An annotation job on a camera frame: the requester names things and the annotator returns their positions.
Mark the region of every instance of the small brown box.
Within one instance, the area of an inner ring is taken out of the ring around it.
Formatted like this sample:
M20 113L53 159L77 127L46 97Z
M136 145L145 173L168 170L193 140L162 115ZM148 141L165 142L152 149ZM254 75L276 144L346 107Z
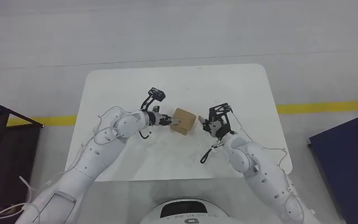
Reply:
M177 108L173 114L173 118L179 119L180 123L170 125L170 128L186 136L186 134L191 130L192 126L194 125L196 115Z

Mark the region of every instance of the gray floor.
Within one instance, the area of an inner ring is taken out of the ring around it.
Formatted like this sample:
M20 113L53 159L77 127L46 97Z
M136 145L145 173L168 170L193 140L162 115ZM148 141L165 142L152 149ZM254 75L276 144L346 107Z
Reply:
M95 69L232 63L263 65L277 104L357 100L357 9L352 0L5 0L0 104L28 116L73 115L86 75ZM280 115L290 177L323 223L342 221L307 139L357 116ZM72 132L43 130L34 186L64 169ZM89 200L109 197L100 191L109 185L96 183ZM80 223L96 223L93 211L99 217L114 212L91 204Z

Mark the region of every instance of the wire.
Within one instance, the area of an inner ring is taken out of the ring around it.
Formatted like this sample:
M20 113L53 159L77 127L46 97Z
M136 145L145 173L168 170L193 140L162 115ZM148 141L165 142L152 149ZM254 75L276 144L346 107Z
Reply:
M200 160L200 163L201 164L204 164L206 162L206 160L208 159L209 157L209 154L210 152L215 152L215 153L220 153L219 151L215 151L214 149L215 148L219 148L221 146L223 146L224 143L223 142L220 142L220 141L217 141L215 144L213 144L210 149L203 155L203 157L201 158Z
M127 112L127 111L125 111L123 108L121 108L121 107L119 107L119 106L113 106L113 107L109 108L106 112L104 112L101 116L98 116L99 119L100 119L100 123L94 128L94 130L93 130L93 133L94 133L93 136L92 136L87 142L85 142L84 144L83 144L83 143L81 144L79 150L77 151L77 154L76 154L75 159L73 160L73 162L71 163L71 165L68 167L67 170L65 170L65 171L63 171L63 172L58 172L58 173L55 174L49 181L47 181L47 182L44 183L43 185L39 186L38 188L33 188L33 187L31 187L31 186L28 184L28 182L27 182L23 177L19 176L20 180L27 186L27 188L28 188L28 190L29 190L29 198L28 198L27 202L25 202L25 203L15 204L15 205L13 205L13 206L10 206L10 207L8 207L8 208L6 208L6 209L0 211L0 214L1 214L1 213L4 213L4 212L6 212L6 211L8 211L8 210L10 210L10 209L12 209L12 208L15 208L15 207L17 207L17 206L21 206L21 205L33 206L33 207L36 209L37 213L38 213L37 222L38 222L38 224L40 224L40 211L39 211L39 209L38 209L34 204L31 204L31 203L30 203L31 197L32 197L32 191L39 190L39 189L41 189L41 188L43 188L43 187L46 187L46 186L50 186L50 185L53 183L53 181L56 179L57 176L59 176L59 175L64 175L64 174L70 172L72 169L74 169L74 168L77 166L78 162L80 161L80 158L82 157L84 151L86 150L86 148L87 148L89 142L90 142L92 139L93 139L93 141L94 141L96 144L105 145L105 144L109 144L109 143L113 142L115 139L117 139L117 137L119 137L119 130L118 130L117 128L114 128L114 127L106 127L106 128L101 129L101 130L98 130L99 127L100 127L101 124L102 124L102 117L103 117L104 115L106 115L106 114L107 114L110 110L112 110L113 108L119 108L120 110L122 110L122 111L124 111L124 112ZM119 117L114 123L118 122L119 120L121 120L122 118L124 118L124 117L126 117L126 116L128 116L128 115ZM108 142L105 142L105 143L99 143L99 142L97 142L97 141L96 141L96 136L97 136L99 133L101 133L102 131L107 130L107 129L115 130L115 131L117 132L117 135L115 136L115 138L113 138L111 141L108 141ZM20 211L14 213L14 214L9 215L9 216L0 217L0 220L1 220L1 219L4 219L4 218L10 218L10 217L12 217L12 216L15 216L15 215L19 214L19 213L22 212L22 211L23 211L23 209L21 209Z
M239 119L236 117L236 115L234 114L234 111L231 109L231 113L233 114L233 116L235 117L235 119L236 119L236 121L239 123L239 125L240 125L240 130L242 130L244 133L245 133L245 135L252 141L252 142L254 142L254 140L248 135L248 133L245 131L245 129L242 127L242 124L241 124L241 122L239 121ZM262 147L262 148L264 148L264 149L266 149L266 150L280 150L280 151L283 151L285 154L284 154L284 156L281 158L281 160L280 160L280 162L279 162L279 166L281 167L281 163L282 163L282 161L284 160L284 158L287 156L287 151L284 149L284 148L266 148L266 147Z
M1 214L1 213L4 213L4 212L6 212L7 210L10 210L10 209L12 209L12 208L16 208L17 206L33 206L33 207L36 209L36 211L37 211L37 215L38 215L37 222L38 222L38 224L40 224L40 211L39 211L39 209L38 209L34 204L31 204L31 203L24 202L24 203L15 204L15 205L13 205L13 206L10 206L10 207L8 207L8 208L6 208L6 209L0 211L0 214ZM3 217L0 217L0 220L3 219L3 218L9 218L9 217L12 217L12 216L14 216L14 214L9 215L9 216L3 216Z
M22 178L22 176L19 176L19 178L20 178L20 180L27 186L27 190L29 191L29 198L27 199L27 202L25 202L25 203L19 203L19 204L15 204L15 205L13 205L13 206L10 206L10 207L8 207L8 208L6 208L6 209L0 211L0 214L1 214L1 213L4 213L4 212L6 212L6 211L8 211L8 210L10 210L10 209L12 209L12 208L16 208L16 207L22 206L22 205L33 206L33 207L36 209L37 215L38 215L38 217L39 217L39 218L37 219L37 222L38 222L38 224L40 224L40 211L39 211L39 209L38 209L34 204L31 204L31 203L30 203L31 197L32 197L32 192L31 192L31 191L34 190L34 189L28 184L28 182L27 182L24 178ZM15 216L15 215L21 213L22 211L23 211L23 208L21 208L21 210L19 210L18 212L14 213L14 214L10 214L10 215L8 215L8 216L0 217L0 220L1 220L1 219L4 219L4 218L13 217L13 216Z
M140 131L139 131L139 134L140 134L140 136L141 136L142 139L147 139L147 138L149 138L149 135L143 136Z
M242 127L241 122L240 122L239 119L236 117L236 115L234 114L233 110L231 110L231 112L232 112L233 116L235 117L236 121L239 123L240 129L246 134L246 136L247 136L251 141L254 142L254 140L247 134L247 132L245 131L245 129ZM283 151L283 152L285 153L285 155L281 158L281 160L280 160L280 162L279 162L279 164L278 164L279 167L280 167L280 169L282 169L282 168L281 168L281 163L282 163L282 161L284 160L284 158L287 156L287 154L288 154L287 151L286 151L284 148L266 148L266 147L263 147L263 148L266 149L266 150L280 150L280 151ZM284 169L282 169L282 171L283 171L283 173L284 173L284 175L285 175L285 180L286 180L287 188L290 188L290 184L289 184L289 181L288 181L288 179L287 179L286 172L285 172ZM286 205L287 205L287 202L288 202L288 200L289 200L290 198L295 198L295 199L297 200L297 202L298 202L298 205L300 205L300 208L301 208L301 211L302 211L302 220L300 221L300 223L303 223L303 222L304 222L304 211L303 211L303 207L302 207L300 201L298 200L298 198L300 198L300 197L299 197L298 195L295 195L294 193L291 193L291 195L287 197L287 199L286 199L286 201L285 201L285 203L284 203L284 209L285 209L286 214L289 213L289 212L287 211Z

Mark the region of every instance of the yellow tape line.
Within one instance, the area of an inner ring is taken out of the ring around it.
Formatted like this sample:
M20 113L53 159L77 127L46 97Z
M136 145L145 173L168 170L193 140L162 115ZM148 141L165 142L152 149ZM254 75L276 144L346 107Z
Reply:
M320 102L314 104L286 104L277 105L279 114L314 114L323 112L342 112L342 111L358 111L358 101L349 102ZM70 126L75 125L76 115L71 116L55 116L49 118L34 117L33 120L40 122L45 126ZM11 118L7 122L7 126L28 124L28 122L20 118Z
M71 116L53 116L49 118L43 118L43 117L34 117L31 118L37 122L40 122L41 124L45 126L71 126L75 125L77 115L71 115ZM28 124L27 121L22 120L20 118L10 118L7 121L6 126L15 126L15 125L21 125L21 124Z
M358 111L358 101L287 104L276 105L276 108L279 114L315 114L323 112Z

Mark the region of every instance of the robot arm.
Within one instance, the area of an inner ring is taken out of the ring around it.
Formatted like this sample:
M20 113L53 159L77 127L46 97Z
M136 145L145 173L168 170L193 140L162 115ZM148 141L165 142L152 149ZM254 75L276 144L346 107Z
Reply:
M16 223L75 223L87 190L118 158L128 138L150 125L180 122L160 114L158 106L148 111L154 100L164 98L164 92L152 88L140 111L128 113L115 106L105 112L99 124L91 130L88 140L81 144L74 163L31 203L33 206L23 208L25 211Z
M269 206L284 224L319 224L313 213L298 197L297 191L279 165L272 162L258 143L247 139L242 129L232 131L226 103L209 109L209 120L199 117L203 129L221 141L232 167L244 175L255 195Z

